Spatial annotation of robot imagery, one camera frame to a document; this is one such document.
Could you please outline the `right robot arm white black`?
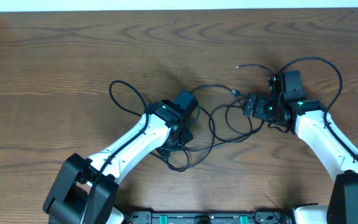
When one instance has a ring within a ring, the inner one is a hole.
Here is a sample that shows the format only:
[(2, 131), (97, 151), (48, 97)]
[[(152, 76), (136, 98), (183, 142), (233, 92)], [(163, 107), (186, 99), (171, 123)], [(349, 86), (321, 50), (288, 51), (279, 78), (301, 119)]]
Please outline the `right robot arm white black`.
[(319, 100), (308, 100), (298, 71), (269, 78), (269, 95), (250, 94), (244, 115), (293, 133), (317, 156), (333, 180), (328, 205), (291, 209), (291, 223), (358, 223), (358, 148), (336, 126)]

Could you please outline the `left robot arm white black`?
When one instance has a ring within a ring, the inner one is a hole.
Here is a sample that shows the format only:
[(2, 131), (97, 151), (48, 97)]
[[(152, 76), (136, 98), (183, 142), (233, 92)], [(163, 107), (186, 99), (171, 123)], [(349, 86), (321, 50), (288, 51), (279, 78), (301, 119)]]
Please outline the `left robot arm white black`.
[(86, 159), (72, 154), (43, 204), (49, 223), (122, 223), (125, 216), (114, 206), (119, 184), (156, 148), (178, 149), (191, 141), (185, 123), (197, 106), (183, 90), (173, 101), (149, 104), (132, 129), (99, 153)]

